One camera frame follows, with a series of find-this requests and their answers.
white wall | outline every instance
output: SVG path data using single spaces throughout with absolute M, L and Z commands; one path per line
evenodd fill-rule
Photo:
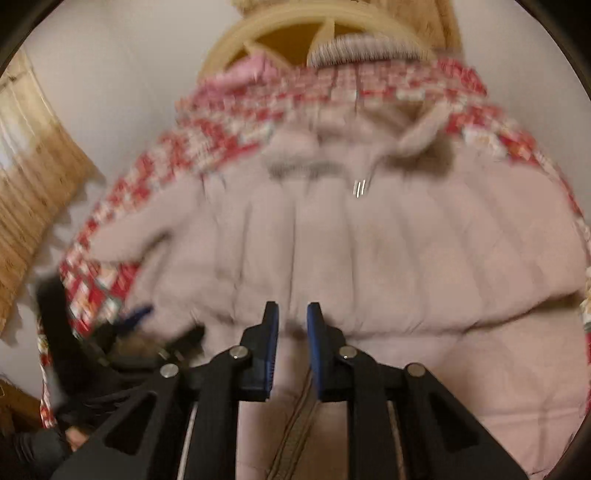
M 591 213 L 591 102 L 549 35 L 514 0 L 453 0 L 467 62 L 493 100 L 556 158 Z M 206 53 L 239 15 L 227 0 L 65 0 L 25 47 L 65 127 L 102 178 L 64 213 L 32 273 L 55 269 L 92 205 L 194 85 Z M 35 317 L 27 285 L 0 339 L 0 372 L 39 395 Z
M 515 0 L 453 4 L 467 62 L 558 162 L 591 220 L 591 102 L 570 63 Z
M 65 0 L 25 48 L 39 83 L 98 168 L 48 235 L 0 339 L 0 375 L 41 394 L 33 283 L 55 271 L 92 206 L 162 130 L 204 55 L 239 19 L 219 0 Z

sleeve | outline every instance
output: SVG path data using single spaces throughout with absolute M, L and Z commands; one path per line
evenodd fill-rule
M 159 192 L 139 211 L 99 228 L 90 240 L 89 260 L 140 261 L 150 246 L 173 234 L 199 208 L 203 182 L 183 178 Z

dark fabric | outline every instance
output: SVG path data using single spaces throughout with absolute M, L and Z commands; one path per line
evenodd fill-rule
M 28 465 L 40 480 L 49 480 L 72 454 L 65 435 L 58 428 L 17 433 L 11 437 L 11 442 L 21 463 Z
M 0 433 L 0 480 L 38 480 L 17 456 L 12 443 Z

